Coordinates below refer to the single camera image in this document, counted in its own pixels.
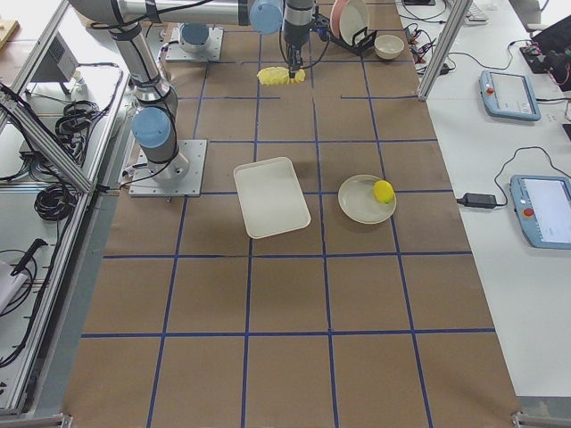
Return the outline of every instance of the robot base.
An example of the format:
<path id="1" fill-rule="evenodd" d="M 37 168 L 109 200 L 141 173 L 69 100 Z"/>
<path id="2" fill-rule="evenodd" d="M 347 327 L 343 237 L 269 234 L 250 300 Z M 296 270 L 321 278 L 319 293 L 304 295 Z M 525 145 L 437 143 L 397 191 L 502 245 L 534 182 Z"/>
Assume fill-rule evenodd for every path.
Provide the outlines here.
<path id="1" fill-rule="evenodd" d="M 165 56 L 167 62 L 218 62 L 220 61 L 220 51 L 222 50 L 223 29 L 209 29 L 209 45 L 202 51 L 187 52 L 179 45 L 169 45 L 169 50 Z M 172 30 L 170 41 L 178 41 L 178 27 Z"/>
<path id="2" fill-rule="evenodd" d="M 130 185 L 128 194 L 133 197 L 200 196 L 206 145 L 206 140 L 179 140 L 178 149 L 190 160 L 188 172 L 182 178 L 155 180 L 155 177 L 149 177 L 151 173 L 148 169 L 138 169 L 133 180 L 145 179 Z M 146 162 L 143 151 L 139 154 L 137 162 Z"/>

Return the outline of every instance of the blue tablet device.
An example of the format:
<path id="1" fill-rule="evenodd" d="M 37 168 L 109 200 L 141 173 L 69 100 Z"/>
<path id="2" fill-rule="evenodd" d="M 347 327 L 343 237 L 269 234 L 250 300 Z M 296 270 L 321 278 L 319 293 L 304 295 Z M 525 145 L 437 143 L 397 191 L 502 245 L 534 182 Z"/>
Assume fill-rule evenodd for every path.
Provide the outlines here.
<path id="1" fill-rule="evenodd" d="M 528 76 L 484 70 L 480 93 L 490 116 L 519 120 L 539 120 L 542 114 Z"/>
<path id="2" fill-rule="evenodd" d="M 534 247 L 571 250 L 571 183 L 565 177 L 513 176 L 517 219 Z"/>

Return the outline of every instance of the wooden board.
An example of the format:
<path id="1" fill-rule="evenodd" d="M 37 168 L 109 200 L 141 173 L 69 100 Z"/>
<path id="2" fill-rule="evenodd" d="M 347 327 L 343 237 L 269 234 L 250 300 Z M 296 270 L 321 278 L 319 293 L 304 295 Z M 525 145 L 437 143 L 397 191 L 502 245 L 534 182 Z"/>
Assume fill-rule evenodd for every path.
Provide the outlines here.
<path id="1" fill-rule="evenodd" d="M 18 21 L 0 20 L 0 49 L 8 41 L 10 35 L 18 28 Z"/>

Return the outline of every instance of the black handle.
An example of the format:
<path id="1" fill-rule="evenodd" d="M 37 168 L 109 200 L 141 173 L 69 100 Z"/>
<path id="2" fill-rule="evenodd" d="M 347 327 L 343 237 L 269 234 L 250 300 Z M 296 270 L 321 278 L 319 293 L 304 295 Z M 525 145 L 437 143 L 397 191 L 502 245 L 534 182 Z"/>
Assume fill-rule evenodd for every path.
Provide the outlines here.
<path id="1" fill-rule="evenodd" d="M 28 250 L 24 253 L 24 255 L 22 256 L 22 258 L 20 259 L 20 261 L 18 262 L 18 264 L 16 265 L 16 267 L 14 268 L 14 270 L 12 271 L 12 273 L 10 275 L 16 276 L 22 270 L 24 270 L 24 268 L 26 267 L 28 262 L 30 260 L 32 260 L 32 257 L 34 256 L 34 253 L 36 252 L 36 250 L 39 247 L 43 247 L 44 245 L 47 245 L 46 241 L 44 241 L 41 238 L 36 238 L 34 240 L 34 242 L 29 246 Z"/>

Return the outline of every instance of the blue joint cap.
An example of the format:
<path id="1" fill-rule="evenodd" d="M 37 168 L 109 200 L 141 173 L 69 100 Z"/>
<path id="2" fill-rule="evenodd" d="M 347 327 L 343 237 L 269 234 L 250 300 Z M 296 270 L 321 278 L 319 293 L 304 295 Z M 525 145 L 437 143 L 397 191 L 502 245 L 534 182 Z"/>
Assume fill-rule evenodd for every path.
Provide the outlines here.
<path id="1" fill-rule="evenodd" d="M 165 144 L 171 127 L 169 115 L 156 107 L 145 107 L 131 122 L 133 135 L 145 149 L 156 149 Z"/>
<path id="2" fill-rule="evenodd" d="M 281 0 L 256 0 L 250 8 L 250 23 L 262 35 L 278 32 L 283 20 Z"/>
<path id="3" fill-rule="evenodd" d="M 205 24 L 182 24 L 178 31 L 182 39 L 190 45 L 204 45 L 210 34 Z"/>

